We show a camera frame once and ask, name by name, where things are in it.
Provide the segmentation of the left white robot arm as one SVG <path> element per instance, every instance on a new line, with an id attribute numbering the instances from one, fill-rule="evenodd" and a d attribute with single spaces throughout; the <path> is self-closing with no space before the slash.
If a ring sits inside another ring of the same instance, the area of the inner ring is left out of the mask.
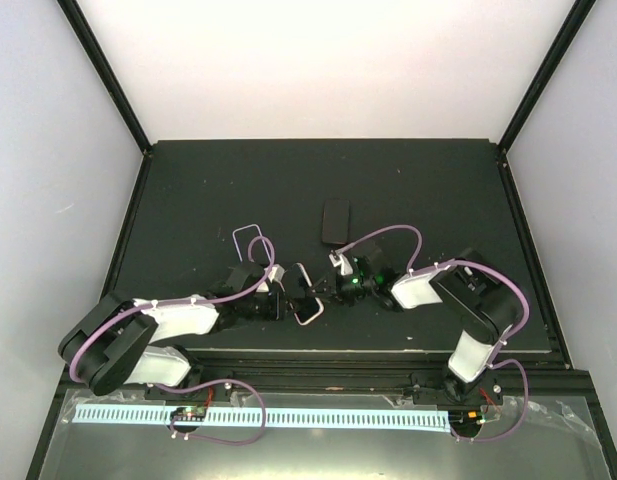
<path id="1" fill-rule="evenodd" d="M 219 333 L 240 321 L 292 319 L 306 326 L 323 311 L 310 290 L 300 264 L 243 261 L 205 294 L 145 300 L 111 292 L 65 335 L 58 354 L 70 378 L 97 396 L 126 384 L 162 384 L 190 399 L 203 376 L 175 339 Z"/>

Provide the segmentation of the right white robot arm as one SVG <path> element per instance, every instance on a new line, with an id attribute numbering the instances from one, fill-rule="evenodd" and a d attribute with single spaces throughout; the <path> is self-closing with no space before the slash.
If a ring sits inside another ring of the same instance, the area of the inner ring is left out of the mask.
<path id="1" fill-rule="evenodd" d="M 299 281 L 303 300 L 353 306 L 372 298 L 396 313 L 443 305 L 456 315 L 461 333 L 440 380 L 452 403 L 467 402 L 478 392 L 479 378 L 530 316 L 520 287 L 473 249 L 421 270 L 397 270 L 374 241 L 335 250 L 329 260 L 330 269 L 316 282 Z"/>

